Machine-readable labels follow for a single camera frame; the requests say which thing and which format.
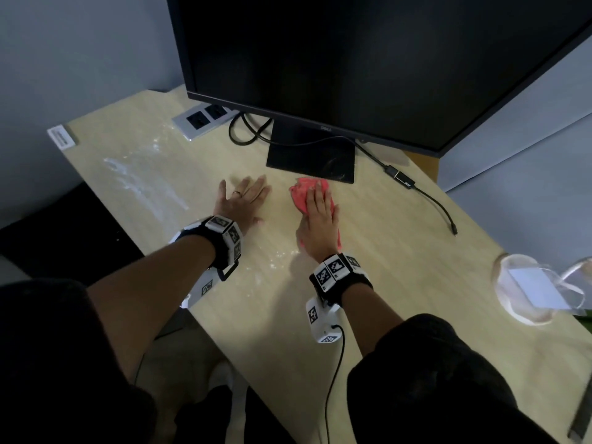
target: white shoe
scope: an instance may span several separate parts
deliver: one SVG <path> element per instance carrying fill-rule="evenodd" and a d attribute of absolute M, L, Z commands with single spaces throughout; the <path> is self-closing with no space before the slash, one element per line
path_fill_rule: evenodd
<path fill-rule="evenodd" d="M 222 360 L 212 370 L 208 380 L 208 391 L 214 388 L 227 386 L 232 391 L 234 385 L 234 368 L 228 360 Z"/>

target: pants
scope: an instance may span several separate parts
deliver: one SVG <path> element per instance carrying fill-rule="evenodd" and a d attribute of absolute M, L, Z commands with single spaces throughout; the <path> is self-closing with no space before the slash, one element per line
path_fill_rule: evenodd
<path fill-rule="evenodd" d="M 175 417 L 177 433 L 173 443 L 224 444 L 231 408 L 232 391 L 226 386 L 212 389 L 202 402 L 183 406 Z M 247 390 L 245 414 L 245 444 L 295 444 L 251 388 Z"/>

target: pink rag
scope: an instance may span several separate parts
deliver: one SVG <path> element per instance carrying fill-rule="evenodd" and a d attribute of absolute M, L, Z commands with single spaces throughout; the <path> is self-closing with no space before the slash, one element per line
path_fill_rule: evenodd
<path fill-rule="evenodd" d="M 296 185 L 292 185 L 290 187 L 290 193 L 292 194 L 292 200 L 294 201 L 294 205 L 301 213 L 304 215 L 308 215 L 308 209 L 306 208 L 306 193 L 309 187 L 314 187 L 317 182 L 321 182 L 321 190 L 323 191 L 323 195 L 329 188 L 329 182 L 326 179 L 315 179 L 315 178 L 298 178 L 298 182 Z M 333 198 L 331 198 L 331 215 L 335 211 L 335 203 L 333 202 Z M 337 250 L 341 251 L 341 233 L 337 231 Z"/>

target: monitor stand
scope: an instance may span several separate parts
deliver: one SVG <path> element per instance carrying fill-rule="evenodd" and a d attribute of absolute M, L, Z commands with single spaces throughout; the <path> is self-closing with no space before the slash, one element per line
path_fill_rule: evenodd
<path fill-rule="evenodd" d="M 296 144 L 332 135 L 334 134 L 327 131 L 307 128 L 297 122 L 282 119 L 273 121 L 271 140 Z M 353 183 L 355 156 L 355 145 L 345 138 L 332 138 L 304 146 L 269 145 L 267 166 L 316 178 Z"/>

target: black sleeve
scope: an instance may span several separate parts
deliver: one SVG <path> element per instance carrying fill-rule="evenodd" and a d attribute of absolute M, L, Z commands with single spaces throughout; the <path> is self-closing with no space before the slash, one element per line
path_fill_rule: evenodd
<path fill-rule="evenodd" d="M 154 401 L 129 385 L 79 283 L 1 287 L 0 355 L 9 441 L 148 442 Z"/>
<path fill-rule="evenodd" d="M 555 442 L 518 411 L 501 374 L 429 314 L 393 328 L 351 370 L 347 406 L 358 444 Z"/>

